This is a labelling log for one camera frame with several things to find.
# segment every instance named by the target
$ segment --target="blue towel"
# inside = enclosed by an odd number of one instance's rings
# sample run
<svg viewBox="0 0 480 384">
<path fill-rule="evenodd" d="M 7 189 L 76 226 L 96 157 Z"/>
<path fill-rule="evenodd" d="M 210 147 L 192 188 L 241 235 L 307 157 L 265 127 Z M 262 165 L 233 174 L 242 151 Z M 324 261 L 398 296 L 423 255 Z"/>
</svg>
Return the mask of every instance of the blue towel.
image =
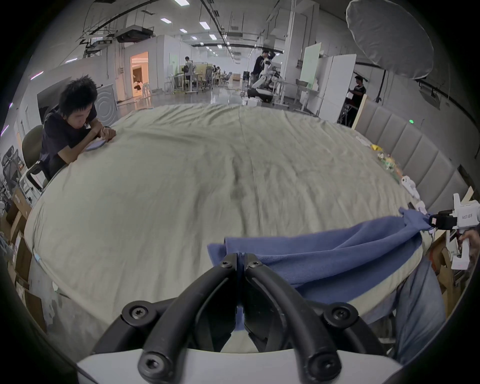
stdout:
<svg viewBox="0 0 480 384">
<path fill-rule="evenodd" d="M 230 253 L 254 253 L 304 298 L 348 302 L 400 268 L 420 247 L 420 231 L 431 229 L 421 212 L 399 211 L 403 217 L 291 238 L 225 238 L 208 253 L 214 265 Z"/>
</svg>

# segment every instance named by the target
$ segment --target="upholstered headboard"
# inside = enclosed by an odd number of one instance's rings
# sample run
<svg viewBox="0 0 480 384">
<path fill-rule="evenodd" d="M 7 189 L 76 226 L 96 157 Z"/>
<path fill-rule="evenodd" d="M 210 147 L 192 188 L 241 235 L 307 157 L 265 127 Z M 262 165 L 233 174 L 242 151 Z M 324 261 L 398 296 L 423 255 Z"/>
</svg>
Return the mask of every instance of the upholstered headboard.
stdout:
<svg viewBox="0 0 480 384">
<path fill-rule="evenodd" d="M 353 128 L 392 155 L 416 183 L 430 213 L 453 209 L 453 194 L 462 199 L 467 192 L 468 185 L 435 144 L 378 103 L 364 97 Z"/>
</svg>

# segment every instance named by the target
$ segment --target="air conditioning unit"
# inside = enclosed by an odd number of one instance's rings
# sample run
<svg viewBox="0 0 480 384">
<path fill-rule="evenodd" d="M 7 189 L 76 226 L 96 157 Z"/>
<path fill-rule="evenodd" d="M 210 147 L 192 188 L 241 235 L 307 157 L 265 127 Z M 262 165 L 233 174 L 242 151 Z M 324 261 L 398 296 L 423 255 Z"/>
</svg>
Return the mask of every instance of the air conditioning unit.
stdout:
<svg viewBox="0 0 480 384">
<path fill-rule="evenodd" d="M 138 43 L 139 41 L 151 38 L 153 35 L 151 29 L 143 28 L 138 25 L 131 25 L 118 31 L 114 36 L 119 43 Z"/>
<path fill-rule="evenodd" d="M 242 32 L 227 32 L 227 36 L 232 39 L 241 39 L 243 38 Z"/>
<path fill-rule="evenodd" d="M 420 94 L 422 95 L 423 99 L 429 103 L 432 107 L 437 108 L 440 110 L 440 99 L 435 91 L 426 84 L 419 83 L 420 86 Z"/>
</svg>

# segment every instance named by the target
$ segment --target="white robot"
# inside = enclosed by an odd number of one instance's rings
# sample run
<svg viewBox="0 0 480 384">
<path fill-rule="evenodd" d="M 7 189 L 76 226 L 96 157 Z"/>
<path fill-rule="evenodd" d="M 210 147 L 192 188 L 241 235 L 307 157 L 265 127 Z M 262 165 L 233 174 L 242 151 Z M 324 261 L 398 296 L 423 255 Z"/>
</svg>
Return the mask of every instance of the white robot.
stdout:
<svg viewBox="0 0 480 384">
<path fill-rule="evenodd" d="M 454 209 L 441 211 L 437 215 L 430 216 L 430 225 L 438 229 L 446 230 L 446 248 L 450 254 L 452 269 L 466 270 L 470 262 L 470 242 L 463 240 L 462 250 L 458 243 L 458 234 L 475 228 L 480 223 L 480 204 L 476 200 L 466 204 L 460 202 L 458 193 L 453 195 Z"/>
<path fill-rule="evenodd" d="M 277 71 L 271 69 L 271 58 L 266 58 L 262 66 L 263 70 L 260 73 L 260 78 L 247 91 L 247 96 L 249 98 L 257 97 L 265 103 L 271 103 L 273 100 L 273 89 L 280 75 Z"/>
</svg>

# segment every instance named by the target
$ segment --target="wrinkled sheet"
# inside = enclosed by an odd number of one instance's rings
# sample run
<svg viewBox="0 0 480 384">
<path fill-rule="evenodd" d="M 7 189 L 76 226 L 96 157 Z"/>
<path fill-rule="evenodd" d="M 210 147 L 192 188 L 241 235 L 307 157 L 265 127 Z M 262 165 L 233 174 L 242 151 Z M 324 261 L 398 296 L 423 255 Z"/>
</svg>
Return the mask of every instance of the wrinkled sheet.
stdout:
<svg viewBox="0 0 480 384">
<path fill-rule="evenodd" d="M 46 273 L 105 323 L 130 301 L 178 296 L 212 267 L 209 243 L 348 228 L 411 201 L 350 129 L 298 113 L 165 106 L 115 128 L 51 181 L 25 228 Z M 421 253 L 352 300 L 360 314 Z"/>
</svg>

